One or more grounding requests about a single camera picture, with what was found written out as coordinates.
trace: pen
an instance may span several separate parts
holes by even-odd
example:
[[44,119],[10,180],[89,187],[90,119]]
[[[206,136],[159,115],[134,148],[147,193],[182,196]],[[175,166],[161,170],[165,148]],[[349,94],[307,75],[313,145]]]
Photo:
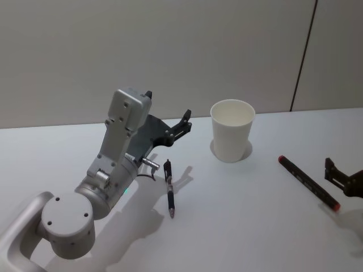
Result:
[[165,182],[167,183],[167,193],[168,193],[168,205],[169,205],[169,214],[171,218],[174,218],[175,215],[175,206],[174,206],[174,191],[172,187],[172,176],[171,176],[171,163],[167,160],[164,163],[164,174],[165,174]]
[[304,184],[312,193],[314,193],[321,201],[328,205],[333,211],[338,211],[340,204],[322,187],[305,174],[300,168],[288,160],[285,156],[278,157],[278,162],[286,168],[298,181]]

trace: white paper cup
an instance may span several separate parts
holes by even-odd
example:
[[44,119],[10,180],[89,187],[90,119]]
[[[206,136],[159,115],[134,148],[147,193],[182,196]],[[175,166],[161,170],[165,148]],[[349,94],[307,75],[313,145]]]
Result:
[[255,115],[254,108],[241,100],[222,100],[212,106],[214,153],[219,160],[241,160]]

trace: table surface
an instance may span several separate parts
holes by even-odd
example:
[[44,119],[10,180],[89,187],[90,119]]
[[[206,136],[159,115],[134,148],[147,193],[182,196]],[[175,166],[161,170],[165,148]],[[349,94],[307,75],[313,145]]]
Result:
[[[49,272],[362,271],[363,199],[326,181],[324,161],[330,157],[349,175],[363,168],[363,109],[258,114],[252,152],[234,164],[212,155],[209,118],[192,123],[171,148],[150,154],[172,162],[174,219],[158,171],[156,181],[137,178],[95,223],[86,256],[63,260],[42,241],[32,260]],[[104,132],[103,124],[0,130],[2,220],[34,192],[72,192]],[[282,154],[341,203],[338,214],[278,163]]]

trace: gray wall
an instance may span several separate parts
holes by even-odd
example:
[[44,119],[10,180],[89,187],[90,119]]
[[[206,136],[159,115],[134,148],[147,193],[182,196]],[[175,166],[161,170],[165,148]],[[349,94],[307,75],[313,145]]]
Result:
[[362,0],[319,0],[295,111],[363,107],[362,11]]
[[1,0],[0,128],[102,122],[115,89],[152,114],[243,99],[288,111],[314,0]]

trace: paper cup rim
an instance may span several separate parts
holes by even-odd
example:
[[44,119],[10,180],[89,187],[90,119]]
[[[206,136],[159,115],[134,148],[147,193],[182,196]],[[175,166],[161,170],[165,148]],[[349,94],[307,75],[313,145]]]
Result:
[[[221,123],[221,122],[218,122],[214,117],[213,117],[213,115],[212,115],[212,111],[213,111],[213,108],[215,107],[215,106],[217,106],[218,104],[221,104],[221,103],[224,103],[224,102],[227,102],[227,101],[237,101],[237,102],[242,102],[243,104],[245,104],[245,105],[247,105],[248,107],[250,107],[251,109],[252,109],[252,111],[253,111],[253,113],[254,113],[254,116],[253,116],[253,118],[252,119],[250,119],[249,120],[249,122],[246,122],[246,123],[244,123],[244,124],[241,124],[241,125],[226,125],[226,124],[223,124],[223,123]],[[218,101],[218,102],[216,102],[211,108],[210,108],[210,116],[211,116],[211,118],[214,120],[214,122],[216,122],[216,123],[218,123],[218,124],[220,124],[220,125],[222,125],[222,126],[228,126],[228,127],[238,127],[238,126],[246,126],[246,125],[248,125],[248,124],[250,124],[254,119],[255,119],[255,117],[256,117],[256,111],[255,111],[255,109],[249,104],[249,103],[247,103],[247,102],[245,102],[245,101],[243,101],[243,100],[239,100],[239,99],[225,99],[225,100],[221,100],[221,101]]]

